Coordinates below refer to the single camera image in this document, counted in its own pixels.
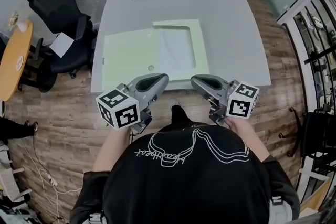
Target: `black t-shirt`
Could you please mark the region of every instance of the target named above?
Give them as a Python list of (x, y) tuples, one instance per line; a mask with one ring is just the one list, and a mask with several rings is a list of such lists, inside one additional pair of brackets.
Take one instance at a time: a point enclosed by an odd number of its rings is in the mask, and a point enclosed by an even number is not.
[(88, 175), (70, 219), (102, 210), (108, 223), (268, 223), (270, 181), (234, 132), (190, 123), (136, 140), (110, 173)]

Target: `white paper sheet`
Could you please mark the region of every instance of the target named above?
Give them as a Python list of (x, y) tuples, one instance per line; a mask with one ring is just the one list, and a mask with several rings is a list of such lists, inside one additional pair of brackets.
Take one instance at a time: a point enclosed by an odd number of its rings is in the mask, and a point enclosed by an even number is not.
[(195, 55), (188, 27), (161, 28), (160, 30), (160, 72), (172, 74), (181, 71), (192, 72)]
[(317, 212), (318, 212), (317, 210), (313, 210), (313, 209), (307, 207), (300, 213), (299, 218), (304, 218), (306, 216), (316, 214)]
[(54, 42), (50, 45), (52, 49), (60, 58), (67, 52), (74, 40), (64, 33), (60, 33)]

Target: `hand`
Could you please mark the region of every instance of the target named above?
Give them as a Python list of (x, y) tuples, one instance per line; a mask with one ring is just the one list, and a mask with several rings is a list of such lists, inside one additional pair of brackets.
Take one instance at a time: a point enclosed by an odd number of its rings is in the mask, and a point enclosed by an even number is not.
[(245, 142), (261, 162), (266, 160), (269, 152), (247, 120), (226, 117), (224, 121), (229, 125), (230, 130), (235, 132)]
[(226, 117), (224, 119), (225, 123), (229, 126), (230, 130), (239, 135), (243, 130), (251, 127), (251, 124), (245, 120), (235, 117)]

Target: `orange table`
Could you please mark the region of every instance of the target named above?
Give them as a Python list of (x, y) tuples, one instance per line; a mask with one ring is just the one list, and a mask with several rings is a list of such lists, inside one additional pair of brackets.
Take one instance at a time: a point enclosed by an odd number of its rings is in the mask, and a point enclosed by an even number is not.
[(12, 97), (19, 84), (29, 53), (33, 37), (33, 23), (25, 21), (28, 25), (26, 32), (15, 29), (10, 38), (0, 64), (0, 99), (7, 101)]

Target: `white cube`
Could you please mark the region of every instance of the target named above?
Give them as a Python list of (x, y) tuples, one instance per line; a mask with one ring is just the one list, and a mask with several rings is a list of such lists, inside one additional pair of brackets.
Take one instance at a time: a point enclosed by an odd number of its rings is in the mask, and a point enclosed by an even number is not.
[(259, 88), (241, 82), (229, 96), (226, 116), (248, 119), (256, 106)]
[(139, 101), (118, 89), (102, 93), (96, 102), (101, 117), (116, 130), (140, 122)]

